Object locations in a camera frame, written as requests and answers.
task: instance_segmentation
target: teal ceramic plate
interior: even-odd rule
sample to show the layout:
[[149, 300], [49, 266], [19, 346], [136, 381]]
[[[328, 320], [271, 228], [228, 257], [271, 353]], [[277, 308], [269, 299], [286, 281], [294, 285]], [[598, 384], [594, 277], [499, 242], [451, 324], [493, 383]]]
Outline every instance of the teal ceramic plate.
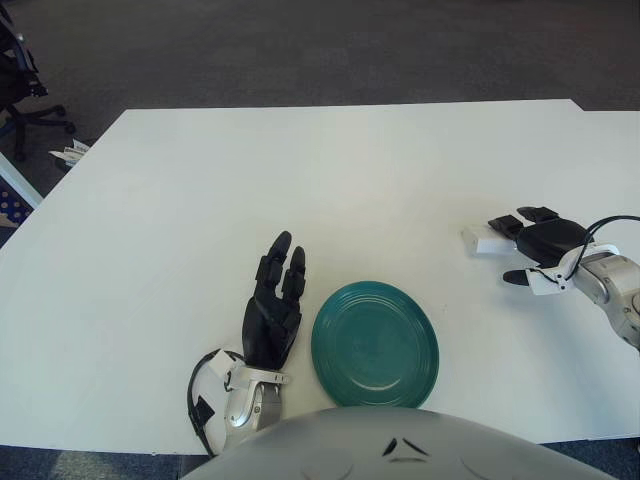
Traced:
[[419, 407], [438, 376], [438, 343], [422, 309], [380, 282], [331, 295], [313, 326], [318, 379], [342, 406]]

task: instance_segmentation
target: gray floor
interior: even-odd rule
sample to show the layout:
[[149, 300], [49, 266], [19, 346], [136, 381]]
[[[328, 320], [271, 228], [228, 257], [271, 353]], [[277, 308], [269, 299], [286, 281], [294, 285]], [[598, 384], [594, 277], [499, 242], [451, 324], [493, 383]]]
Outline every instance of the gray floor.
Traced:
[[[126, 108], [572, 98], [640, 109], [635, 0], [13, 0], [5, 2], [78, 138]], [[18, 168], [43, 194], [62, 178], [31, 128]], [[12, 137], [0, 151], [12, 157]], [[635, 441], [552, 448], [640, 478]], [[185, 460], [0, 447], [0, 478], [172, 479]]]

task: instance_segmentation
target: black chair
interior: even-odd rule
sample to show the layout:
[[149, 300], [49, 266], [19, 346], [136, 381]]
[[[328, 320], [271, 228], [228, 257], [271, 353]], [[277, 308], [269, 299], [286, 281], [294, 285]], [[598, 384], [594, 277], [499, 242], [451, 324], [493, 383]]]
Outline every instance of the black chair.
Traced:
[[23, 45], [22, 35], [13, 29], [13, 22], [5, 8], [0, 5], [0, 111], [6, 110], [9, 117], [0, 128], [0, 137], [15, 130], [16, 144], [14, 160], [25, 160], [24, 141], [27, 125], [63, 127], [65, 132], [74, 133], [76, 127], [66, 120], [47, 120], [42, 117], [67, 114], [62, 105], [54, 105], [37, 112], [22, 113], [15, 104], [22, 99], [47, 95], [47, 89], [40, 83], [38, 69], [33, 63], [31, 53]]

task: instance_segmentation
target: black cable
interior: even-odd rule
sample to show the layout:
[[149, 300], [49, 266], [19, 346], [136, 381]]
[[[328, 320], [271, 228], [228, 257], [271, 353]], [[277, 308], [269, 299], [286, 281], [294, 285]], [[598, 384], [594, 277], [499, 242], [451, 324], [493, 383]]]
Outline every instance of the black cable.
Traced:
[[530, 272], [536, 272], [539, 273], [540, 275], [542, 275], [544, 278], [546, 278], [547, 280], [549, 280], [552, 283], [558, 283], [558, 281], [554, 278], [551, 278], [549, 275], [547, 275], [546, 273], [544, 273], [542, 270], [537, 269], [537, 268], [530, 268], [529, 269]]
[[[211, 445], [209, 445], [209, 441], [207, 440], [207, 435], [205, 434], [205, 431], [204, 431], [204, 424], [200, 422], [200, 418], [198, 416], [196, 406], [193, 403], [192, 391], [193, 391], [193, 382], [195, 381], [196, 375], [198, 374], [200, 369], [207, 362], [209, 362], [213, 357], [215, 357], [219, 351], [220, 349], [218, 348], [217, 350], [214, 350], [211, 353], [207, 353], [204, 357], [200, 359], [198, 363], [196, 363], [196, 366], [193, 368], [193, 372], [191, 372], [191, 378], [189, 379], [189, 386], [187, 387], [187, 413], [189, 414], [189, 420], [191, 420], [191, 426], [193, 427], [193, 430], [196, 432], [196, 435], [198, 435], [198, 438], [202, 442], [202, 445], [204, 445], [205, 450], [207, 451], [207, 453], [211, 458], [215, 457], [216, 454], [213, 453], [213, 450], [211, 449]], [[230, 352], [228, 350], [225, 350], [225, 353], [229, 355], [233, 360], [244, 361], [244, 357], [239, 353]]]
[[593, 236], [595, 235], [595, 233], [598, 230], [600, 230], [602, 227], [604, 227], [605, 225], [607, 225], [607, 224], [609, 224], [611, 222], [615, 222], [617, 220], [635, 220], [637, 222], [640, 222], [640, 217], [637, 217], [635, 215], [614, 215], [612, 217], [606, 217], [606, 218], [600, 219], [597, 222], [595, 222], [592, 225], [590, 225], [589, 228], [587, 228], [587, 233], [584, 236], [582, 250], [580, 251], [580, 255], [578, 255], [578, 258], [577, 258], [575, 264], [573, 265], [573, 268], [571, 269], [571, 272], [569, 272], [569, 275], [567, 275], [565, 277], [565, 280], [569, 280], [578, 271], [578, 267], [580, 266], [580, 262], [582, 261], [582, 257], [584, 257], [584, 253], [586, 252], [587, 247], [589, 246], [589, 242], [591, 242], [591, 240], [593, 240]]

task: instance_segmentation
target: robot finger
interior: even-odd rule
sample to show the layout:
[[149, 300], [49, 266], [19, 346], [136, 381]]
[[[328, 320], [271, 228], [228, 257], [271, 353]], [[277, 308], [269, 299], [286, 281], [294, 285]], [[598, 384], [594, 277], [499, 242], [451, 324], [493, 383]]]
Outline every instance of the robot finger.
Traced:
[[282, 265], [287, 258], [287, 251], [291, 245], [291, 234], [287, 231], [278, 235], [267, 255], [260, 259], [256, 273], [256, 292], [266, 289], [275, 295], [275, 287], [280, 283]]
[[296, 247], [291, 256], [291, 264], [284, 274], [282, 281], [282, 300], [298, 310], [298, 300], [304, 292], [305, 279], [305, 254], [302, 247]]

